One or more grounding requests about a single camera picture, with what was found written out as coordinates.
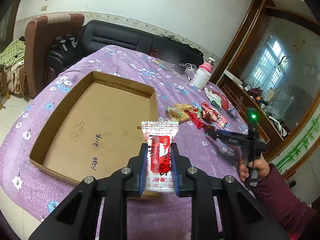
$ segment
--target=maroon sleeve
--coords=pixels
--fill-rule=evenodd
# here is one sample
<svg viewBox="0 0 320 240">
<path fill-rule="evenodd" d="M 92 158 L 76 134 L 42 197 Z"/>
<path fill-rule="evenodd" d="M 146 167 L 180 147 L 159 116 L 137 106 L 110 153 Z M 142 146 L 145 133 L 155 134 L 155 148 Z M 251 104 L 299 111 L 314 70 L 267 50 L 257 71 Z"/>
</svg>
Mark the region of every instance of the maroon sleeve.
<svg viewBox="0 0 320 240">
<path fill-rule="evenodd" d="M 287 232 L 301 234 L 316 214 L 316 210 L 301 202 L 290 191 L 277 168 L 273 164 L 269 164 L 269 166 L 268 176 L 251 189 L 257 200 L 267 207 L 270 214 Z"/>
</svg>

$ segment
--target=tiled floor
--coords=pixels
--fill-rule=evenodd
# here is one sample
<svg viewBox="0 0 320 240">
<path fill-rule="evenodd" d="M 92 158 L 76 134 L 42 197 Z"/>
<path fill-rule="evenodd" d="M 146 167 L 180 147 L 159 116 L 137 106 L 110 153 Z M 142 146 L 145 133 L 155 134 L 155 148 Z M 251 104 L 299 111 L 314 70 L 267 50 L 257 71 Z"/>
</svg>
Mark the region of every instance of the tiled floor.
<svg viewBox="0 0 320 240">
<path fill-rule="evenodd" d="M 31 101 L 23 97 L 11 95 L 11 98 L 3 103 L 5 108 L 0 110 L 0 144 L 3 142 L 13 123 Z M 10 226 L 22 240 L 27 240 L 40 224 L 40 221 L 15 204 L 1 187 L 0 209 Z"/>
</svg>

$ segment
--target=person's hand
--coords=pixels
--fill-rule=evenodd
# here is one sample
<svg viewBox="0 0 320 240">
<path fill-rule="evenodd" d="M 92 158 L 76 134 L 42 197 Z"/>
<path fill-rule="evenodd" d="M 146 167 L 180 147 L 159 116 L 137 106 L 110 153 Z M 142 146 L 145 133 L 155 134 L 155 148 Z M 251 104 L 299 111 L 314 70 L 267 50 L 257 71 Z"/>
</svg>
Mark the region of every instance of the person's hand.
<svg viewBox="0 0 320 240">
<path fill-rule="evenodd" d="M 249 162 L 248 163 L 248 166 L 250 168 L 252 168 L 252 163 L 253 162 Z M 258 169 L 258 171 L 259 171 L 258 178 L 259 179 L 265 178 L 270 172 L 269 164 L 263 158 L 262 154 L 261 154 L 261 158 L 260 159 L 254 161 L 253 168 L 257 168 Z M 243 161 L 242 157 L 240 157 L 239 175 L 240 175 L 241 181 L 245 181 L 245 179 L 247 179 L 249 177 L 249 170 L 244 165 L 244 161 Z"/>
</svg>

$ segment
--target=white plastic container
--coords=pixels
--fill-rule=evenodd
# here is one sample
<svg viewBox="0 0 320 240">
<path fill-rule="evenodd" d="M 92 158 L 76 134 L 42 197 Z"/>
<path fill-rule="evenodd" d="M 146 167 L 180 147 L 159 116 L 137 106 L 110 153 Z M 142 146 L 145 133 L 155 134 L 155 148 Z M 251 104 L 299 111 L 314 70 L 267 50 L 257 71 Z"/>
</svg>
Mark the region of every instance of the white plastic container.
<svg viewBox="0 0 320 240">
<path fill-rule="evenodd" d="M 195 85 L 198 89 L 203 89 L 211 77 L 211 73 L 204 70 L 203 68 L 198 68 L 196 74 L 191 80 L 191 84 Z"/>
</svg>

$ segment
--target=screw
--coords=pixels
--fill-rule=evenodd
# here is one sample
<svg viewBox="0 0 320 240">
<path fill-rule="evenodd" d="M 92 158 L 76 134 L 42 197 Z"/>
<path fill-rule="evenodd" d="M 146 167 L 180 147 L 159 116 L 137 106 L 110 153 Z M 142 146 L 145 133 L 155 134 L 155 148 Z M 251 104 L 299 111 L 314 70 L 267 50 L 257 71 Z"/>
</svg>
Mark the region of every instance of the screw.
<svg viewBox="0 0 320 240">
<path fill-rule="evenodd" d="M 188 168 L 188 172 L 191 173 L 191 174 L 195 174 L 197 172 L 197 168 L 196 167 L 189 167 Z"/>
<path fill-rule="evenodd" d="M 128 174 L 130 171 L 131 171 L 131 169 L 128 168 L 128 167 L 124 167 L 124 168 L 121 169 L 121 172 L 122 172 L 123 174 Z"/>
<path fill-rule="evenodd" d="M 87 184 L 92 183 L 93 182 L 93 177 L 91 177 L 91 176 L 85 177 L 84 178 L 84 182 L 87 183 Z"/>
<path fill-rule="evenodd" d="M 235 177 L 228 175 L 225 177 L 226 182 L 232 183 L 235 181 Z"/>
</svg>

